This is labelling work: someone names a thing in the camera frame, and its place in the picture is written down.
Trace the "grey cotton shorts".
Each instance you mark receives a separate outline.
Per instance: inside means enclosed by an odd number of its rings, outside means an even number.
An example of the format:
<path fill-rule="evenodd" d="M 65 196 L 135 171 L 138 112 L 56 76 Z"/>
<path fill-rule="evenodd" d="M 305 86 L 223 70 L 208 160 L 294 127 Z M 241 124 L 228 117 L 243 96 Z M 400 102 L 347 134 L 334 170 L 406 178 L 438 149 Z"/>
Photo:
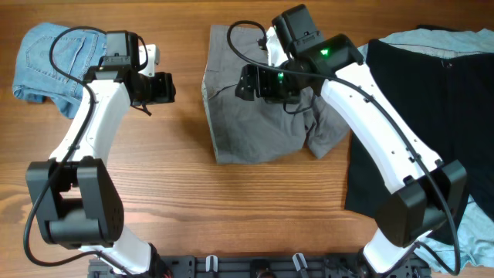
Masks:
<path fill-rule="evenodd" d="M 308 147 L 324 157 L 348 134 L 345 120 L 313 91 L 302 102 L 283 106 L 235 96 L 245 61 L 227 44 L 228 28 L 212 25 L 201 92 L 215 158 L 219 164 L 257 164 Z"/>

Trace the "blue denim jeans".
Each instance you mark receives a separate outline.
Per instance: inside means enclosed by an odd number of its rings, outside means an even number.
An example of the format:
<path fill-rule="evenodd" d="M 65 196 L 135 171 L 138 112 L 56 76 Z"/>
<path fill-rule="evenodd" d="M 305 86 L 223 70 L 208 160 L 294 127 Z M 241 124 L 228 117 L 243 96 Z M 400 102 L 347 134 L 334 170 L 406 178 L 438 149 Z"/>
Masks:
<path fill-rule="evenodd" d="M 63 116 L 72 119 L 80 107 L 83 88 L 57 70 L 81 80 L 106 54 L 107 37 L 83 29 L 58 39 L 65 30 L 65 26 L 44 22 L 25 34 L 16 58 L 12 92 L 33 103 L 49 98 Z"/>

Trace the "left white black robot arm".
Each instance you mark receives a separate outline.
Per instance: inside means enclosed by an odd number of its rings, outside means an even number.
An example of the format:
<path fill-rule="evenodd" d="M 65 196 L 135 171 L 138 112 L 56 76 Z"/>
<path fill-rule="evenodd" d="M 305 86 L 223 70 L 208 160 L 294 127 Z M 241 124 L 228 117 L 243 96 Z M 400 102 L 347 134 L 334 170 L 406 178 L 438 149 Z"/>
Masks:
<path fill-rule="evenodd" d="M 124 224 L 124 206 L 107 171 L 107 159 L 124 115 L 151 104 L 171 103 L 169 73 L 156 72 L 158 49 L 136 33 L 107 33 L 107 52 L 78 79 L 83 98 L 63 141 L 46 161 L 25 174 L 32 208 L 23 233 L 25 255 L 43 265 L 30 247 L 37 225 L 45 242 L 95 256 L 115 276 L 170 277 L 156 248 Z"/>

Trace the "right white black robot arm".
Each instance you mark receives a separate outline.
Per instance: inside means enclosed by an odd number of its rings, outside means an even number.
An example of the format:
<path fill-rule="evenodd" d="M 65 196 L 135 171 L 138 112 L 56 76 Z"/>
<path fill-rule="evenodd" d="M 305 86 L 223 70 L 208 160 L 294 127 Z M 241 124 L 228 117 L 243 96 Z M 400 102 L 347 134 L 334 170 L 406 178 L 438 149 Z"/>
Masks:
<path fill-rule="evenodd" d="M 374 237 L 348 273 L 389 276 L 424 246 L 431 232 L 443 225 L 456 232 L 453 216 L 465 188 L 464 167 L 458 161 L 445 163 L 414 134 L 347 36 L 325 39 L 306 6 L 298 5 L 273 19 L 259 46 L 268 62 L 245 60 L 236 96 L 289 104 L 299 101 L 302 89 L 311 88 L 348 123 L 390 194 L 374 217 Z"/>

